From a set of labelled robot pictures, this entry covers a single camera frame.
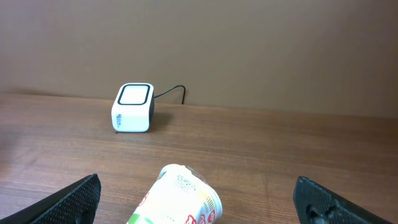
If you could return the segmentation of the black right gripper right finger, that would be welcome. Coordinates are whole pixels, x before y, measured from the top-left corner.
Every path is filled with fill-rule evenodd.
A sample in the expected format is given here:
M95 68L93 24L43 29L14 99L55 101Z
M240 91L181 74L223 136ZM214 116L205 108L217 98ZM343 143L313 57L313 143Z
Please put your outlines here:
M391 224L304 176L297 179L293 201L301 224Z

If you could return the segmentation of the white barcode scanner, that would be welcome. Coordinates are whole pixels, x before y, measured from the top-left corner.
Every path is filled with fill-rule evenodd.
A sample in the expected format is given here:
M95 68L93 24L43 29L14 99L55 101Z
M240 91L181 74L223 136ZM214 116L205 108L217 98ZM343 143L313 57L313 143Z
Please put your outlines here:
M154 87L150 83L126 83L118 91L111 108L117 133L144 133L154 114Z

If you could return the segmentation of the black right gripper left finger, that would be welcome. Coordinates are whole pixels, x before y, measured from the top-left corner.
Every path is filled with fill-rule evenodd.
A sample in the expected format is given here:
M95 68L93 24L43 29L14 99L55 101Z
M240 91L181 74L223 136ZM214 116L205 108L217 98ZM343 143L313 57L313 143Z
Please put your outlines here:
M100 197L101 182L98 175L87 175L1 219L1 224L93 224Z

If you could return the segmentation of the instant noodle cup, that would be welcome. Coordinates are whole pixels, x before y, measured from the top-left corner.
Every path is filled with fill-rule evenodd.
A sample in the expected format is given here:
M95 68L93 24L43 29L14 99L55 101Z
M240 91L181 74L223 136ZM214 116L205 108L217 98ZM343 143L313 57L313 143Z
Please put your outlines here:
M220 197L189 166L162 168L126 224L210 224L223 214Z

